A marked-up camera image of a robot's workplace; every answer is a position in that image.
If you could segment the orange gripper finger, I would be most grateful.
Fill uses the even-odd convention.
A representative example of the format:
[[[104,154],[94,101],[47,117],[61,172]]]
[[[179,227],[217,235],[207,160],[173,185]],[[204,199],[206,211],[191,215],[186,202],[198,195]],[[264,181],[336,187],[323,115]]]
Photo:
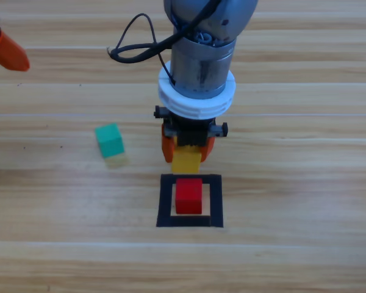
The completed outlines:
[[[162,152],[167,163],[172,163],[174,150],[177,144],[177,137],[167,137],[164,133],[164,125],[162,125]]]
[[[30,69],[26,51],[3,31],[0,32],[0,65],[12,71]]]
[[[209,156],[209,154],[213,150],[214,143],[215,143],[215,137],[208,137],[207,141],[206,141],[206,144],[204,146],[200,147],[201,162],[204,162],[207,159],[207,157]]]

